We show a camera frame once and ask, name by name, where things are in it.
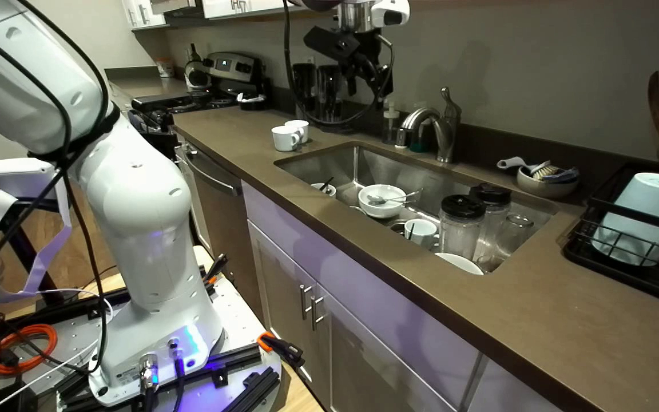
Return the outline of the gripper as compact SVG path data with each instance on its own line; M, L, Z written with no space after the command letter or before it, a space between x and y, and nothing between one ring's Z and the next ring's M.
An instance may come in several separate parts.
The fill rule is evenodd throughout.
M395 60L382 65L379 60L383 45L389 45L382 31L355 32L353 39L358 42L355 62L361 73L366 74L366 84L374 97L386 97L393 92L392 74ZM358 69L354 64L346 65L346 89L348 96L355 96L358 91L356 83Z

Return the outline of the steel sink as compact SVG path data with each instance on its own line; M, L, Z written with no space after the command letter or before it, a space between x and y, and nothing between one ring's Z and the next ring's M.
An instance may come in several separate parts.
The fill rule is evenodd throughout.
M438 241L434 248L429 249L432 253L441 252L439 213L442 199L450 195L469 195L472 187L481 183L490 183L456 175L439 168L424 167L360 145L339 146L317 154L307 154L295 159L279 161L278 167L309 185L334 177L332 185L337 189L335 199L365 216L368 215L359 206L358 193L366 186L393 185L407 194L422 189L421 195L414 196L416 201L403 204L402 211L395 218L375 219L369 216L368 218L374 219L379 224L383 224L403 236L403 225L409 219L425 219L434 222L438 227ZM541 229L556 213L556 209L547 201L536 201L530 196L512 190L511 192L509 214L520 214L532 219L534 228L531 235ZM477 261L471 261L484 273L491 273L503 260L504 258L495 253L481 256Z

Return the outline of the small white cup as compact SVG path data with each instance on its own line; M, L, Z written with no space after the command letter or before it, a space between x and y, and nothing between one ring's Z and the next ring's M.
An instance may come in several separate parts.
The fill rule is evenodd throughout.
M311 187L314 188L314 189L317 189L318 191L321 191L325 195L335 199L336 195L337 195L337 189L335 188L334 185L332 185L333 179L334 179L334 177L330 177L324 182L312 183Z

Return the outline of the metal spoon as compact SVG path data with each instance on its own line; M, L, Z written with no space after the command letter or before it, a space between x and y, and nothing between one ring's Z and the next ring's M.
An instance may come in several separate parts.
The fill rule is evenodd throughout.
M421 193L423 193L422 189L418 191L413 191L404 196L393 197L393 198L368 195L368 203L374 206L380 206L382 204L387 204L387 203L399 203L399 204L413 203L414 201L416 201L416 198L414 198L414 196L421 195Z

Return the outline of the stove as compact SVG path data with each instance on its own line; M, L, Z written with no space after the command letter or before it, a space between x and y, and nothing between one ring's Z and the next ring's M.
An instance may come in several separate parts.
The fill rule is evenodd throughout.
M270 103L271 81L258 57L234 52L215 52L203 59L209 74L206 94L178 92L134 97L126 117L141 136L173 162L180 141L173 130L177 114L238 106L241 92L265 94Z

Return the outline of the black kettle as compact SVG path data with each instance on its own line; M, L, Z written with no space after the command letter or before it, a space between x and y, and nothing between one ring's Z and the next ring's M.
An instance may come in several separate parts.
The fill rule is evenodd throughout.
M206 94L208 92L209 74L203 63L203 58L198 54L196 45L191 43L184 70L186 91L189 93Z

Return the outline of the dish brush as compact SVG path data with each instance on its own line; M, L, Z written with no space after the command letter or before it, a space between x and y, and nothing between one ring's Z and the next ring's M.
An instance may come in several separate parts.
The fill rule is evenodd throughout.
M546 176L554 176L560 173L560 168L555 167L550 161L541 164L528 164L522 157L508 157L497 162L497 167L502 170L517 169L531 179L542 181Z

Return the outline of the white plate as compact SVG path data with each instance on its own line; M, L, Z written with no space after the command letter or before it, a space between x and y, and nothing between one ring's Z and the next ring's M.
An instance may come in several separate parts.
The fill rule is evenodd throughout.
M468 260L463 256L445 252L437 252L435 255L469 274L478 276L483 276L485 274L480 267L473 263L473 261Z

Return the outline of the beige bowl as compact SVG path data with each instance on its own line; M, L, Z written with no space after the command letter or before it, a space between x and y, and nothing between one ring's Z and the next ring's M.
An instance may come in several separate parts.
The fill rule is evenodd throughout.
M518 188L529 195L539 196L546 199L562 199L578 188L580 180L570 180L564 183L550 183L545 180L537 180L529 175L528 167L521 166L516 173Z

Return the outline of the dishwasher door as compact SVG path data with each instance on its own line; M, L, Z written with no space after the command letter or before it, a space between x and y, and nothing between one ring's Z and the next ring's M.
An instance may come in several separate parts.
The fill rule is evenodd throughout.
M181 150L185 144L196 147L184 141L177 152L185 166L190 169L194 183L196 183L196 195L199 200L198 211L205 221L212 255L217 256L224 253L227 256L225 275L233 281L241 297L258 316L259 321L263 322L265 320L264 310L251 238L249 238L245 199L243 195L239 197L225 195L207 185L197 176L185 162L185 156Z

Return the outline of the cabinet door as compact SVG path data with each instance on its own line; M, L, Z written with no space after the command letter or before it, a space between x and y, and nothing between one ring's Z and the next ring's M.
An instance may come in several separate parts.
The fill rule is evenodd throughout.
M312 331L311 316L308 314L303 320L300 309L299 284L313 285L309 297L319 296L318 285L259 227L248 222L248 229L268 329L277 338L297 344L304 351L305 363L299 368L298 375L322 407L330 410L330 330L321 324L317 331Z
M462 339L393 349L329 292L331 412L456 412L479 352Z

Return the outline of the white upturned container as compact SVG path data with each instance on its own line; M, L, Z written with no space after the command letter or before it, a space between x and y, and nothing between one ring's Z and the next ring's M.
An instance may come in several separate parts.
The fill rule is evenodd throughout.
M659 218L659 174L635 174L615 205ZM659 226L616 213L604 216L590 243L600 253L634 266L659 261Z

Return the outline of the black dish rack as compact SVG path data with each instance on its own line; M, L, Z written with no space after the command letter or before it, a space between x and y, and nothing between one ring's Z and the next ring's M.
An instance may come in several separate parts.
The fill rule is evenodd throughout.
M655 216L615 205L620 193L634 175L640 172L659 174L659 166L654 163L627 163L597 186L588 199L579 222L568 235L564 256L584 268L659 298L659 261L653 266L634 266L600 253L590 243L607 213L616 213L659 226L659 218Z

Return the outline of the white paper strip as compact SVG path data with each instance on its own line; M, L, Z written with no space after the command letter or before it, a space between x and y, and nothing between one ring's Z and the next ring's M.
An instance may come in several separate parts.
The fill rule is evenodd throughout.
M38 287L44 279L45 272L50 266L51 261L57 255L58 251L65 245L72 232L72 224L70 221L70 204L68 195L66 194L65 183L62 180L58 181L54 187L55 195L57 196L58 211L62 218L63 228L50 242L45 245L39 253L35 255L32 269L29 269L29 276L26 279L23 289L19 292L13 293L0 287L0 303L16 302L23 298L34 297L40 294ZM9 193L0 190L0 222L3 221L5 212L15 203L15 197Z

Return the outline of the row of wall cabinets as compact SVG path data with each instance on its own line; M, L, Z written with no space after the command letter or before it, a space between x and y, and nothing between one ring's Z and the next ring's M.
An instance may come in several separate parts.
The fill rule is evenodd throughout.
M121 0L133 30L200 26L279 11L283 0Z

